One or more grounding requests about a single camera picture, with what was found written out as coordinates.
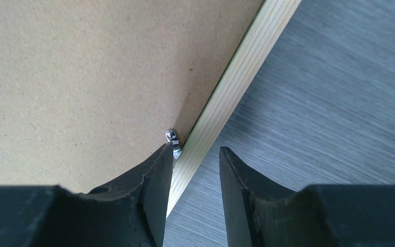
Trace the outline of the wooden picture frame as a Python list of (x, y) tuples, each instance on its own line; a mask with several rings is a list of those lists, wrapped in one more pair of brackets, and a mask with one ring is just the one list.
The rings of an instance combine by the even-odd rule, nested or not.
[(182, 148), (167, 206), (170, 215), (209, 149), (298, 8), (300, 0), (263, 1)]

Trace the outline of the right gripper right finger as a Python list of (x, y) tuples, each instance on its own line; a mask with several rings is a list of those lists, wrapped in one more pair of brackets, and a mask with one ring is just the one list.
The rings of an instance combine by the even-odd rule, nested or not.
[(395, 246), (395, 185), (290, 190), (221, 147), (229, 246)]

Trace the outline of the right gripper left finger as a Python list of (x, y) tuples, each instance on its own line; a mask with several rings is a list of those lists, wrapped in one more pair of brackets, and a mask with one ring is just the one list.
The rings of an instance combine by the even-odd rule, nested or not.
[(0, 185), (0, 246), (162, 246), (172, 167), (164, 144), (88, 193)]

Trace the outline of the brown backing board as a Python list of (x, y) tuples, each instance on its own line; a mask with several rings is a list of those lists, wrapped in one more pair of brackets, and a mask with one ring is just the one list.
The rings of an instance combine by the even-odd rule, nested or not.
[(186, 138), (260, 1), (0, 1), (0, 184), (87, 192)]

